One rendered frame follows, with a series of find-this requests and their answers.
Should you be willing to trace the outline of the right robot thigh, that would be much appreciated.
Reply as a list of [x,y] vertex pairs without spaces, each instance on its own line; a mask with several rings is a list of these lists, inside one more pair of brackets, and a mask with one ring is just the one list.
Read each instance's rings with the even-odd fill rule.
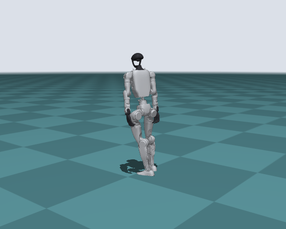
[[151,114],[144,116],[144,132],[145,132],[145,139],[149,141],[149,144],[154,143],[154,137],[152,136],[152,130],[153,130],[153,117],[155,117],[157,114],[157,111],[153,108],[151,108]]

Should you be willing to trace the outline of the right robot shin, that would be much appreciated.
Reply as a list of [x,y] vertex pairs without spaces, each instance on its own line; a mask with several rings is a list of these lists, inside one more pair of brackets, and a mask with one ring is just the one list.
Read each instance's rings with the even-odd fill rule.
[[150,152],[149,153],[149,155],[150,155],[149,164],[150,164],[150,167],[152,167],[152,165],[154,166],[155,138],[154,138],[154,143],[149,144],[148,147],[149,147],[149,152]]

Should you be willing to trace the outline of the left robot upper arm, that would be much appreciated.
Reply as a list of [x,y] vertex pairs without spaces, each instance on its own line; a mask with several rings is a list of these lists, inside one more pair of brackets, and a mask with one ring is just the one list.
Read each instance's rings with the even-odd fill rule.
[[124,87],[125,87],[125,91],[127,92],[127,97],[129,97],[131,95],[131,81],[130,79],[132,78],[133,72],[128,72],[125,73],[123,78],[124,78]]

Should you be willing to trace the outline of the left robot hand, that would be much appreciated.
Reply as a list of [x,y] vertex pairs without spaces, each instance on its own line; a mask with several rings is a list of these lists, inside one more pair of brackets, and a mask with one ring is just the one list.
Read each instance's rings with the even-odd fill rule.
[[135,124],[131,121],[130,109],[127,109],[127,113],[125,113],[125,115],[126,115],[126,119],[127,119],[128,125],[129,126],[135,126]]

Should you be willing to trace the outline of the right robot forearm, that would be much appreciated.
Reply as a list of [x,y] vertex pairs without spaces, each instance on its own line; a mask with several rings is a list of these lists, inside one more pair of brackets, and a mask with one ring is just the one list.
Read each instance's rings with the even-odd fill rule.
[[152,105],[153,105],[153,109],[155,110],[157,110],[156,107],[158,106],[157,97],[158,97],[157,93],[152,95]]

